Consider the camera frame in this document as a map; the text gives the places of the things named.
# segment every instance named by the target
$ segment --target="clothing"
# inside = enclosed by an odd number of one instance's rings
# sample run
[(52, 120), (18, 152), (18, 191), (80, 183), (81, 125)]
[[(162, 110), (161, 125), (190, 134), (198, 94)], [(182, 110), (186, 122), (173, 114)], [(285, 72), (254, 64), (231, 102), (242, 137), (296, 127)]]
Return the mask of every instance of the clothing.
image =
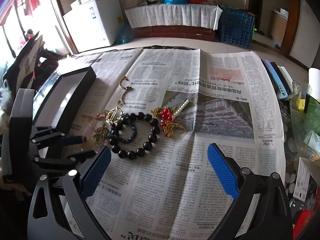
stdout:
[(31, 3), (30, 3), (30, 0), (25, 0), (25, 8), (23, 8), (23, 12), (24, 12), (24, 15), (29, 15), (31, 17), (33, 17), (33, 14), (32, 14), (32, 7), (31, 7)]
[(30, 0), (31, 8), (34, 11), (38, 6), (40, 6), (39, 0)]

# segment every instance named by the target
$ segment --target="white tablecloth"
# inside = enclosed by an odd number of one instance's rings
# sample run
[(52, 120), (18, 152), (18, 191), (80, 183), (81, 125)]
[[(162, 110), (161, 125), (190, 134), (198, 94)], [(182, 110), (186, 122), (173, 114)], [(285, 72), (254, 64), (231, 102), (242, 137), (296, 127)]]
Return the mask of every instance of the white tablecloth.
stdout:
[(217, 30), (222, 10), (204, 4), (155, 4), (125, 10), (132, 28), (185, 25)]

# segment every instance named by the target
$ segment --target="gold leaf ornament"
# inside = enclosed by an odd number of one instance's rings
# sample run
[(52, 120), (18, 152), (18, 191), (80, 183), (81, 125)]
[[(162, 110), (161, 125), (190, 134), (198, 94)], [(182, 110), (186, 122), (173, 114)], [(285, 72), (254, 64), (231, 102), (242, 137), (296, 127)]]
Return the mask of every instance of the gold leaf ornament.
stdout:
[(163, 127), (164, 135), (170, 137), (172, 135), (181, 135), (187, 130), (176, 122), (166, 122), (166, 126)]

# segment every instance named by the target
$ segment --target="newspaper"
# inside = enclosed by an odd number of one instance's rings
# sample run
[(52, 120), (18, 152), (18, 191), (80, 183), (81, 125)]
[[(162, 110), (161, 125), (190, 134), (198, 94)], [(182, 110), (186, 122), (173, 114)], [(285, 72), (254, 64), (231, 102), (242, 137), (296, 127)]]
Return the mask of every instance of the newspaper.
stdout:
[[(114, 79), (119, 81), (126, 69)], [(161, 132), (149, 154), (135, 161), (112, 155), (94, 195), (86, 200), (112, 239), (207, 239), (232, 203), (208, 162), (210, 143), (240, 167), (267, 176), (276, 171), (284, 179), (281, 114), (254, 52), (145, 49), (125, 75), (129, 81), (124, 86), (134, 88), (125, 96), (125, 112), (150, 113), (189, 99), (174, 120), (188, 132), (169, 138)], [(105, 109), (114, 108), (122, 93), (118, 86), (106, 94)], [(147, 141), (150, 126), (135, 124), (137, 138), (120, 145), (122, 149), (136, 150)], [(123, 137), (130, 133), (125, 129)], [(247, 231), (257, 202), (255, 196), (238, 235)], [(81, 235), (68, 207), (66, 214), (73, 232)]]
[(75, 57), (77, 63), (91, 66), (97, 78), (87, 93), (70, 129), (71, 134), (81, 134), (87, 123), (81, 115), (95, 116), (104, 110), (121, 78), (127, 73), (141, 53), (141, 48), (105, 52)]

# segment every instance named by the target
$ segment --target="gold pendant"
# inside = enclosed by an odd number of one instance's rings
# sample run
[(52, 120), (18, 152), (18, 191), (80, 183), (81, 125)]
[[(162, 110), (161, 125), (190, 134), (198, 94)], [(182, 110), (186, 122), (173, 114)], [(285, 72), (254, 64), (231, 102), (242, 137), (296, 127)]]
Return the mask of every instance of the gold pendant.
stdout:
[[(118, 111), (120, 112), (120, 116), (116, 118), (116, 114)], [(122, 109), (116, 106), (115, 108), (106, 112), (106, 122), (109, 125), (116, 124), (123, 118), (123, 116), (124, 116), (124, 112), (122, 111)]]
[(107, 139), (108, 132), (109, 130), (106, 128), (106, 123), (103, 123), (103, 125), (96, 130), (93, 137), (97, 146), (103, 145), (104, 141)]
[[(180, 128), (182, 129), (182, 131), (174, 131), (175, 128)], [(164, 135), (167, 137), (170, 137), (172, 135), (180, 135), (187, 132), (187, 130), (181, 124), (178, 124), (176, 122), (167, 122), (166, 126), (163, 127), (163, 131)]]

